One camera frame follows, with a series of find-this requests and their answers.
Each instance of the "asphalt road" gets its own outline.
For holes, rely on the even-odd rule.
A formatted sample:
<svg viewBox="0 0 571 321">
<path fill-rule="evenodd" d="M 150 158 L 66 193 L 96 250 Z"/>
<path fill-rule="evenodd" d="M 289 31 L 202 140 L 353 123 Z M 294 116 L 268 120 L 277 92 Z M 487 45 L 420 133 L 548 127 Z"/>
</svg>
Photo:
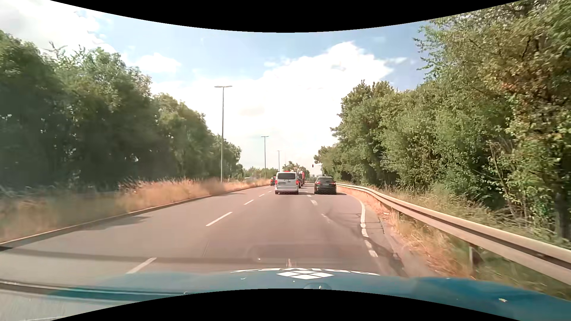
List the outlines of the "asphalt road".
<svg viewBox="0 0 571 321">
<path fill-rule="evenodd" d="M 310 184 L 299 195 L 257 187 L 2 251 L 0 279 L 78 286 L 125 273 L 266 267 L 397 275 L 363 236 L 364 213 L 356 198 L 314 195 Z"/>
</svg>

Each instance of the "cloud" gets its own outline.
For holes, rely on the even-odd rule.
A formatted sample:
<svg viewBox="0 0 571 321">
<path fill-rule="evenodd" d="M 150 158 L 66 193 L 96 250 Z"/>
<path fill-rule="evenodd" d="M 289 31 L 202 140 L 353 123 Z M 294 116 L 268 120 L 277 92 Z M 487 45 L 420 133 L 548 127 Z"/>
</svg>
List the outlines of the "cloud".
<svg viewBox="0 0 571 321">
<path fill-rule="evenodd" d="M 222 89 L 224 90 L 224 137 L 243 150 L 245 167 L 264 165 L 263 139 L 266 141 L 267 165 L 278 165 L 283 150 L 288 160 L 311 170 L 313 155 L 322 145 L 336 138 L 330 127 L 339 125 L 340 102 L 359 82 L 382 80 L 393 71 L 388 63 L 402 58 L 381 60 L 352 42 L 339 43 L 321 55 L 282 58 L 258 79 L 211 79 L 200 75 L 196 81 L 154 83 L 155 93 L 165 92 L 183 100 L 190 108 L 206 114 L 214 133 L 222 126 Z"/>
<path fill-rule="evenodd" d="M 0 0 L 0 29 L 40 49 L 50 49 L 53 41 L 56 47 L 99 46 L 116 52 L 104 36 L 96 34 L 101 22 L 110 22 L 106 15 L 49 0 Z"/>
<path fill-rule="evenodd" d="M 390 59 L 387 59 L 387 61 L 390 62 L 390 63 L 395 63 L 395 64 L 398 65 L 398 64 L 401 64 L 401 63 L 405 62 L 407 59 L 408 59 L 408 58 L 406 58 L 406 57 L 398 57 L 398 58 L 390 58 Z"/>
<path fill-rule="evenodd" d="M 139 66 L 141 70 L 150 71 L 152 73 L 175 73 L 176 68 L 181 66 L 181 63 L 173 58 L 167 58 L 159 53 L 153 55 L 142 56 L 135 65 Z"/>
</svg>

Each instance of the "grass verge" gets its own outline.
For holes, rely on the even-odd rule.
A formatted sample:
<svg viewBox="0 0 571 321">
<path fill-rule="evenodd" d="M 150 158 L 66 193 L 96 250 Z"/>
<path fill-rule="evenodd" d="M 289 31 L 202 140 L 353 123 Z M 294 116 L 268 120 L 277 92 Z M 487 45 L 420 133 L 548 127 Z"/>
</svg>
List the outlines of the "grass verge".
<svg viewBox="0 0 571 321">
<path fill-rule="evenodd" d="M 0 197 L 0 242 L 22 238 L 96 219 L 247 187 L 270 180 L 220 183 L 217 179 L 130 182 L 116 192 L 77 193 L 55 189 L 5 193 Z"/>
<path fill-rule="evenodd" d="M 385 195 L 430 208 L 431 210 L 557 246 L 571 247 L 567 240 L 558 238 L 552 231 L 537 222 L 531 224 L 529 222 L 518 222 L 513 219 L 506 220 L 501 213 L 491 211 L 485 206 L 470 202 L 465 198 L 452 195 L 439 186 L 436 186 L 431 192 L 423 194 L 395 188 L 381 190 L 372 186 L 367 187 Z M 341 188 L 347 194 L 359 198 L 374 209 L 393 232 L 400 236 L 401 242 L 405 243 L 404 245 L 423 257 L 428 266 L 442 276 L 500 282 L 571 300 L 571 287 L 569 285 L 509 261 L 483 248 L 478 249 L 482 261 L 478 263 L 474 273 L 471 273 L 468 268 L 469 247 L 467 242 L 403 213 L 399 213 L 379 203 L 377 199 L 365 192 L 342 187 L 338 188 Z"/>
</svg>

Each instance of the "lamp post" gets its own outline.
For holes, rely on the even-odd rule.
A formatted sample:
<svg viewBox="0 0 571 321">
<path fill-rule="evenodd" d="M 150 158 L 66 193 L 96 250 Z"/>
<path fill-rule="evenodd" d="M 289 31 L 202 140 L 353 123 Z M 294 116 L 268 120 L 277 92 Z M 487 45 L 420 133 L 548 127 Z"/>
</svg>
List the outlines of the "lamp post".
<svg viewBox="0 0 571 321">
<path fill-rule="evenodd" d="M 230 86 L 214 86 L 214 88 L 222 88 L 222 138 L 220 140 L 220 183 L 222 183 L 223 177 L 223 159 L 224 159 L 224 88 L 232 87 Z"/>
<path fill-rule="evenodd" d="M 260 136 L 264 138 L 264 179 L 268 179 L 266 176 L 266 137 L 270 136 Z"/>
<path fill-rule="evenodd" d="M 278 151 L 278 172 L 281 172 L 282 170 L 280 169 L 280 165 L 282 164 L 281 161 L 282 159 L 280 158 L 280 152 L 281 150 Z"/>
</svg>

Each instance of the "silver van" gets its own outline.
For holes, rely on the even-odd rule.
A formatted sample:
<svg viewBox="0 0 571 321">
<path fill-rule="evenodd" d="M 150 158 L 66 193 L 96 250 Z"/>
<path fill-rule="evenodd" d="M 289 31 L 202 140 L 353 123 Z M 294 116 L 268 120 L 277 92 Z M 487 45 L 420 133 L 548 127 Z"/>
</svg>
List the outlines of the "silver van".
<svg viewBox="0 0 571 321">
<path fill-rule="evenodd" d="M 295 172 L 278 172 L 276 174 L 276 194 L 299 194 L 299 179 Z"/>
</svg>

